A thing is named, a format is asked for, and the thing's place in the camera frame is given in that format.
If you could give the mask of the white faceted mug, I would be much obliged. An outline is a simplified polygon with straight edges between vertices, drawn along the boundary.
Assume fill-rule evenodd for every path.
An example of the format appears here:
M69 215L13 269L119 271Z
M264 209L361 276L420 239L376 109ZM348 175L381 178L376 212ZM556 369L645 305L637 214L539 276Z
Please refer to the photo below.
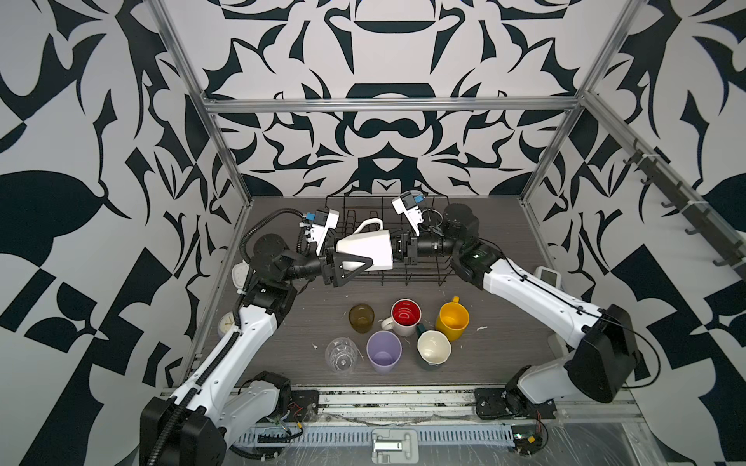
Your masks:
M390 231L384 229L384 221L376 217L366 219L351 235L340 239L335 245L335 250L340 254L370 258L370 272L394 268Z

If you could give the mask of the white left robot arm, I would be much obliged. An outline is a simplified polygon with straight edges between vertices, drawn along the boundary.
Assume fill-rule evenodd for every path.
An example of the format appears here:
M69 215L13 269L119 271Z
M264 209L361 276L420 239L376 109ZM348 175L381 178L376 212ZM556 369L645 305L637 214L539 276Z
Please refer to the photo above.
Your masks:
M287 411L289 380L262 372L243 394L232 392L260 348L285 320L299 279L321 277L342 287L376 263L372 254L328 248L322 254L290 250L265 235L246 258L249 267L232 311L235 323L195 373L166 399L155 397L140 417L142 465L220 465L236 440L255 423Z

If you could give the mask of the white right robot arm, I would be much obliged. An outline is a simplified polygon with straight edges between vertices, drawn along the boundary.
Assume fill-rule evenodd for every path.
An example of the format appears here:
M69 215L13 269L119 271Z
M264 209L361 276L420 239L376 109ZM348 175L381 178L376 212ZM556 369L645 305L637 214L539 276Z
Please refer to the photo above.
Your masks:
M435 225L426 225L421 200L392 200L394 211L410 225L392 239L397 259L448 256L456 276L536 318L569 347L565 356L520 369L497 403L479 417L532 417L540 406L571 395L612 402L642 359L629 313L616 305L602 309L585 302L521 268L497 244L480 237L480 221L464 204L448 205Z

